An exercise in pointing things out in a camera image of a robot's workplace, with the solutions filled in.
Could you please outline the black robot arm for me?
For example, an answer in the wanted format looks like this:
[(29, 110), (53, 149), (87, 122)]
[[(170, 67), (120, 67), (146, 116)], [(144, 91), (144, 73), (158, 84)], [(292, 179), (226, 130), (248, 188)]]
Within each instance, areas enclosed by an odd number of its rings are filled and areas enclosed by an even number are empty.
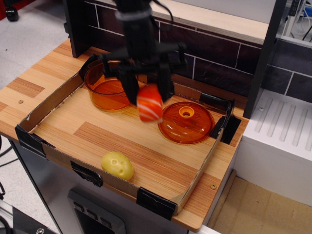
[(163, 102), (174, 94), (171, 74), (186, 67), (186, 44), (158, 42), (156, 22), (148, 0), (117, 0), (115, 17), (122, 25), (125, 47), (99, 56), (103, 74), (121, 81), (128, 100), (137, 104), (139, 86), (136, 76), (156, 73), (156, 84)]

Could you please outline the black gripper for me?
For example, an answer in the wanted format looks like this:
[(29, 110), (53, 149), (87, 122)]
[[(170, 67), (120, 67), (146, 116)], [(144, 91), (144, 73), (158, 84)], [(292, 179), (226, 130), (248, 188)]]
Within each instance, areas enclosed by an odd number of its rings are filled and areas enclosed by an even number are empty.
[(118, 77), (128, 100), (137, 105), (139, 85), (135, 74), (157, 72), (157, 86), (161, 99), (166, 102), (174, 95), (171, 73), (186, 67), (186, 45), (184, 43), (158, 42), (153, 18), (122, 20), (125, 46), (102, 54), (103, 73), (107, 77)]

